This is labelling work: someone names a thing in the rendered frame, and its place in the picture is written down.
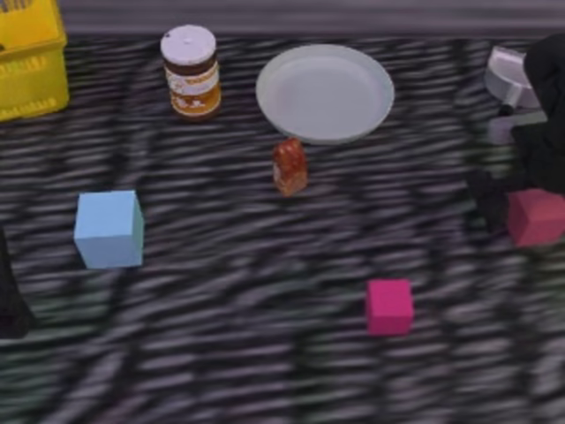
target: yellow plastic container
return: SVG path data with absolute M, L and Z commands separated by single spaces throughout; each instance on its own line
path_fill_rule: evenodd
M 67 105 L 66 43 L 56 0 L 0 0 L 0 121 Z

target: red cube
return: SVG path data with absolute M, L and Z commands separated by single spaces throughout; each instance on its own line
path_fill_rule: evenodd
M 401 336 L 409 333 L 414 320 L 410 281 L 369 281 L 365 308 L 370 334 Z
M 565 231 L 565 198 L 540 189 L 508 195 L 508 232 L 516 246 L 554 243 Z

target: white bowl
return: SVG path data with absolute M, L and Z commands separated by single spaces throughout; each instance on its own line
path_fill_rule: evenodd
M 281 133 L 311 144 L 365 137 L 395 100 L 392 79 L 368 55 L 344 46 L 313 44 L 285 51 L 261 71 L 257 101 Z

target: blue cube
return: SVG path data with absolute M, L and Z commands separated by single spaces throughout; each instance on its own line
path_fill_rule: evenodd
M 143 232 L 134 191 L 80 195 L 74 242 L 87 268 L 138 267 L 143 263 Z

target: red block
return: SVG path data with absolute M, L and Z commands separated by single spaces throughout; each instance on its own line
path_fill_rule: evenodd
M 519 247 L 554 243 L 565 231 L 565 198 L 531 189 L 508 195 L 508 232 Z
M 371 280 L 365 297 L 367 327 L 374 336 L 401 336 L 410 332 L 414 306 L 410 281 Z

